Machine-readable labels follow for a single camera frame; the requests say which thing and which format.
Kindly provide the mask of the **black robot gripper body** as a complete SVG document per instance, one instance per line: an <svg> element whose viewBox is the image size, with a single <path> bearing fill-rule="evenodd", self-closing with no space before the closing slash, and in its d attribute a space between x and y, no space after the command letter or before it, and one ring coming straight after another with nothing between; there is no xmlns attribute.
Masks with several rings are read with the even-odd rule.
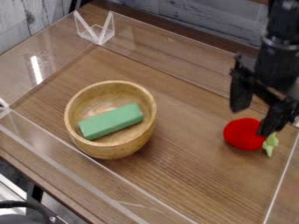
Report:
<svg viewBox="0 0 299 224"><path fill-rule="evenodd" d="M232 70L240 70L253 77L252 97L273 105L280 99L271 88L285 94L299 77L299 37L264 36L257 56L252 58L237 54Z"/></svg>

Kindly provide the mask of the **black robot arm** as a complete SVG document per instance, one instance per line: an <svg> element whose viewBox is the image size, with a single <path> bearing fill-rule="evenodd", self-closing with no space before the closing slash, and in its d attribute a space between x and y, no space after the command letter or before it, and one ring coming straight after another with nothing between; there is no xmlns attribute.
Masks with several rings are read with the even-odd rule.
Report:
<svg viewBox="0 0 299 224"><path fill-rule="evenodd" d="M231 111L247 109L253 97L268 105L257 128L267 137L299 117L299 0L268 0L257 56L237 55L229 75Z"/></svg>

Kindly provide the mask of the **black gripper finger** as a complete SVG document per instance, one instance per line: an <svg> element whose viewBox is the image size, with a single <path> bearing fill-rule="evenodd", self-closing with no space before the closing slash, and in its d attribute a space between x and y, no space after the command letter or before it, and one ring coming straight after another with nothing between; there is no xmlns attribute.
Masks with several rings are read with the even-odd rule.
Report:
<svg viewBox="0 0 299 224"><path fill-rule="evenodd" d="M229 108L233 113L237 113L251 104L255 79L240 70L232 70L229 74Z"/></svg>
<svg viewBox="0 0 299 224"><path fill-rule="evenodd" d="M268 137L280 131L288 123L295 122L299 116L299 101L283 100L269 106L265 118L259 125L257 134Z"/></svg>

